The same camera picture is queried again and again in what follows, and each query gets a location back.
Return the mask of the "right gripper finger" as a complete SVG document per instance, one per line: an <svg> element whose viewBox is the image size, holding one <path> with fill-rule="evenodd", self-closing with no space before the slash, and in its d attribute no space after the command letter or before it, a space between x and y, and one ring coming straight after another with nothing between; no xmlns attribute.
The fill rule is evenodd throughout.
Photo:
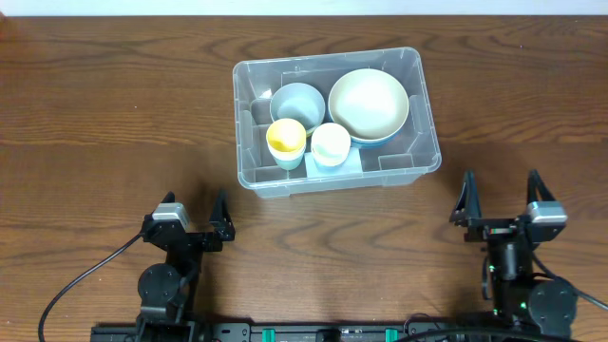
<svg viewBox="0 0 608 342"><path fill-rule="evenodd" d="M457 226L469 226L472 220L481 217L482 211L475 176L472 170L467 170L460 197L450 214L449 221Z"/></svg>
<svg viewBox="0 0 608 342"><path fill-rule="evenodd" d="M555 201L555 197L546 187L540 173L536 169L532 169L528 173L527 178L527 195L526 202L528 204L538 201Z"/></svg>

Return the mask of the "green cup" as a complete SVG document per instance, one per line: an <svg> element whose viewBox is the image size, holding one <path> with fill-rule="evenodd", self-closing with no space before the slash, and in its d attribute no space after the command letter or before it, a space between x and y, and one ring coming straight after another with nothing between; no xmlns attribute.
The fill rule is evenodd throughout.
<svg viewBox="0 0 608 342"><path fill-rule="evenodd" d="M275 157L275 162L280 168L287 170L287 171L291 171L291 170L296 169L302 163L303 158L304 158L303 154L300 154L296 157L288 158L288 159Z"/></svg>

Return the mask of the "light blue small bowl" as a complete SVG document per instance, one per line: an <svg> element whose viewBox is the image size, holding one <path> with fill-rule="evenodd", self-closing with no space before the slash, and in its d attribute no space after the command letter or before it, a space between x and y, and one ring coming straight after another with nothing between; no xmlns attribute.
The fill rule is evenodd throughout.
<svg viewBox="0 0 608 342"><path fill-rule="evenodd" d="M294 119L301 123L308 137L323 124L326 103L312 85L292 83L281 87L270 101L272 121Z"/></svg>

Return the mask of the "dark blue bowl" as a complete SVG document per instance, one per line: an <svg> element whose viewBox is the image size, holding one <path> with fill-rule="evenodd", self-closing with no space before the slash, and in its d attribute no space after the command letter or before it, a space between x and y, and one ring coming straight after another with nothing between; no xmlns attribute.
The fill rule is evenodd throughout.
<svg viewBox="0 0 608 342"><path fill-rule="evenodd" d="M406 126L408 116L386 116L374 113L347 113L345 116L330 113L328 120L347 129L351 140L379 142L398 139Z"/></svg>
<svg viewBox="0 0 608 342"><path fill-rule="evenodd" d="M379 148L381 146L386 145L390 142L390 139L379 141L379 142L363 142L355 139L351 140L351 145L360 149L371 149L371 148Z"/></svg>

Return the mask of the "beige large bowl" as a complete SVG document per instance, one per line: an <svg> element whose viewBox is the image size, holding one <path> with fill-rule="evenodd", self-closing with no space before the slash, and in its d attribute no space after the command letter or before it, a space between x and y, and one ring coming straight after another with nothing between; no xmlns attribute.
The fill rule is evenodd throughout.
<svg viewBox="0 0 608 342"><path fill-rule="evenodd" d="M409 116L409 95L401 83L385 71L361 68L336 81L328 98L328 110L347 113L374 113Z"/></svg>

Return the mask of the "blue cup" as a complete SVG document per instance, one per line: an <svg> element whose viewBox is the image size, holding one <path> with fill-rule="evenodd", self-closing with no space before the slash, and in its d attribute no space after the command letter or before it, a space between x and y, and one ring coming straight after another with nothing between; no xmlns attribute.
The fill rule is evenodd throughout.
<svg viewBox="0 0 608 342"><path fill-rule="evenodd" d="M329 165L314 157L312 152L305 154L306 173L308 178L338 178L362 174L362 162L358 148L351 147L341 163Z"/></svg>

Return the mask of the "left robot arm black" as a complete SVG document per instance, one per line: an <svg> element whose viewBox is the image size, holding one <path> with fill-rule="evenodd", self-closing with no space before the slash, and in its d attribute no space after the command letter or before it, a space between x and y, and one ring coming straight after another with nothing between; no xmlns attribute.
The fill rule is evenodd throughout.
<svg viewBox="0 0 608 342"><path fill-rule="evenodd" d="M209 232L190 228L190 218L183 204L169 192L157 208L142 222L142 239L166 252L165 262L148 267L138 280L142 300L137 317L138 337L161 328L186 327L186 316L194 305L202 256L220 252L232 241L236 229L228 212L225 192L219 191L212 208Z"/></svg>

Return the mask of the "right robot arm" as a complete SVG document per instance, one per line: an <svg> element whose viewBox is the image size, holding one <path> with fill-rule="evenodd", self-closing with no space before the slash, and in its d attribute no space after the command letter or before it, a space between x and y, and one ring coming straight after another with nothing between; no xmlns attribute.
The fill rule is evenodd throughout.
<svg viewBox="0 0 608 342"><path fill-rule="evenodd" d="M571 336L578 296L566 281L534 270L535 250L554 239L567 221L538 171L529 172L526 206L514 218L484 218L474 173L466 171L449 221L466 228L466 242L485 244L482 294L493 302L500 321L523 332Z"/></svg>

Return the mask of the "pink cup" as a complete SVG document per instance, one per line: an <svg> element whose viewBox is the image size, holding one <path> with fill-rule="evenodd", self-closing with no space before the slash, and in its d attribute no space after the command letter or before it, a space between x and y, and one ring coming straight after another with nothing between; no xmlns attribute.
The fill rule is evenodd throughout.
<svg viewBox="0 0 608 342"><path fill-rule="evenodd" d="M294 151L290 151L290 152L280 151L280 150L272 147L271 145L268 145L268 149L276 160L279 160L282 162L287 162L287 161L293 161L296 159L301 159L304 156L304 153L306 150L306 145L302 145L300 148L298 148Z"/></svg>

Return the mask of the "cream white cup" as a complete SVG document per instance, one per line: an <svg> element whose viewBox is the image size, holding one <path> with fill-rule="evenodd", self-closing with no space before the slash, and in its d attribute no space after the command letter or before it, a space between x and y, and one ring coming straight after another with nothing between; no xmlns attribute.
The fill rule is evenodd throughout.
<svg viewBox="0 0 608 342"><path fill-rule="evenodd" d="M348 153L350 148L351 136L338 123L323 123L312 135L311 152L315 150L324 156L337 157Z"/></svg>

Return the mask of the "yellow cup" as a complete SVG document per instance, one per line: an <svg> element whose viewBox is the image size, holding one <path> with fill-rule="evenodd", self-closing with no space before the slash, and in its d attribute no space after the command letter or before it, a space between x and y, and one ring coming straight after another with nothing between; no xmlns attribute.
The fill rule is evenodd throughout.
<svg viewBox="0 0 608 342"><path fill-rule="evenodd" d="M281 153L294 153L300 150L307 139L302 123L294 119L279 119L273 122L267 132L266 141L270 149Z"/></svg>
<svg viewBox="0 0 608 342"><path fill-rule="evenodd" d="M312 156L313 156L314 162L317 165L319 165L320 167L328 167L328 168L336 167L336 166L342 164L347 159L348 155L349 155L349 153L342 154L337 157L332 157L332 156L324 156L315 150L312 151Z"/></svg>

